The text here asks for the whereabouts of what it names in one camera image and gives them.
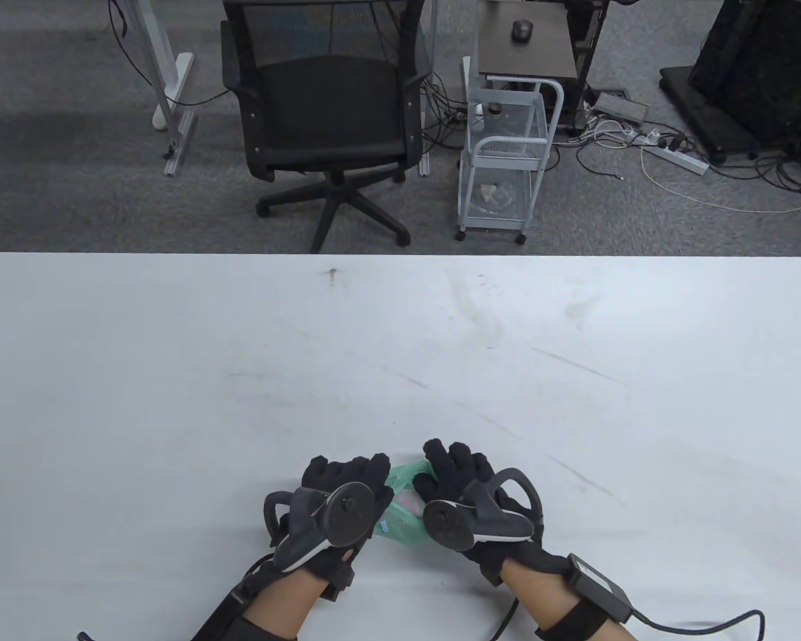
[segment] metal rack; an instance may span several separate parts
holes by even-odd
[[[467,86],[467,141],[459,161],[456,240],[467,227],[519,231],[525,244],[563,109],[563,88],[550,79],[487,77],[494,83],[534,83],[534,91]],[[548,85],[556,100],[550,120],[540,92]]]

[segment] black glove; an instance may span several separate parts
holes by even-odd
[[[376,497],[374,507],[374,522],[371,523],[366,536],[358,540],[348,548],[330,548],[320,552],[318,555],[306,561],[303,568],[314,574],[319,579],[326,581],[336,577],[340,565],[349,564],[352,558],[345,561],[343,558],[350,550],[358,553],[362,544],[369,540],[374,533],[374,525],[382,518],[382,513],[391,503],[394,491],[386,485],[388,471],[390,468],[388,457],[385,454],[375,454],[373,458],[356,457],[346,463],[328,462],[326,457],[315,457],[309,463],[302,476],[302,487],[320,489],[331,493],[340,486],[352,481],[358,481],[367,485]],[[279,521],[282,537],[287,534],[287,515],[283,515]]]
[[[495,475],[485,455],[480,452],[471,453],[465,443],[454,443],[446,452],[439,439],[432,439],[425,443],[425,457],[431,462],[437,476],[434,479],[428,473],[420,473],[413,479],[413,487],[425,503],[436,499],[459,501],[470,482],[479,480],[486,483]],[[531,510],[508,497],[504,489],[499,488],[495,492],[495,501],[501,509],[533,518]],[[524,558],[529,548],[540,550],[540,544],[533,544],[531,541],[477,543],[470,550],[461,553],[480,565],[484,575],[489,575],[488,578],[492,580],[501,573],[501,566],[507,558]]]

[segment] power strip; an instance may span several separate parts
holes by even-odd
[[[678,165],[683,169],[688,169],[688,171],[694,172],[698,176],[706,174],[706,172],[709,170],[709,163],[703,162],[699,158],[692,158],[691,156],[688,156],[682,152],[672,152],[669,149],[657,147],[657,143],[659,143],[659,134],[654,134],[653,136],[645,136],[643,134],[626,134],[624,141],[626,143],[634,142],[637,146],[641,146],[641,148],[647,153],[653,154],[654,156],[659,156],[659,158],[663,158],[666,161],[673,162],[675,165]]]

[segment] white cable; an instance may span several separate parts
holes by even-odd
[[[760,211],[760,210],[737,210],[735,207],[727,207],[726,205],[718,205],[714,204],[714,202],[705,202],[702,200],[698,200],[697,198],[692,198],[691,196],[686,196],[685,194],[681,194],[679,192],[674,192],[674,190],[670,189],[669,187],[665,187],[663,184],[660,184],[659,181],[655,180],[653,176],[648,174],[647,167],[644,165],[644,147],[641,147],[641,171],[644,172],[644,175],[647,176],[647,179],[655,184],[655,186],[664,189],[666,192],[673,194],[674,196],[679,196],[679,198],[685,198],[686,200],[690,200],[691,202],[697,202],[697,204],[706,205],[706,207],[715,207],[718,210],[726,210],[726,211],[735,211],[739,214],[791,214],[796,211],[801,211],[801,206],[796,207],[794,210],[783,210],[783,211]]]

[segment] white desk frame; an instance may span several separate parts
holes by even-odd
[[[181,118],[177,119],[177,105],[172,100],[181,98],[194,56],[183,52],[175,58],[172,54],[166,26],[154,8],[154,0],[123,0],[123,5],[128,21],[140,37],[145,67],[150,73],[149,80],[157,97],[157,109],[154,110],[151,124],[155,129],[169,133],[164,174],[174,176],[190,143],[196,114],[191,109],[181,107]]]

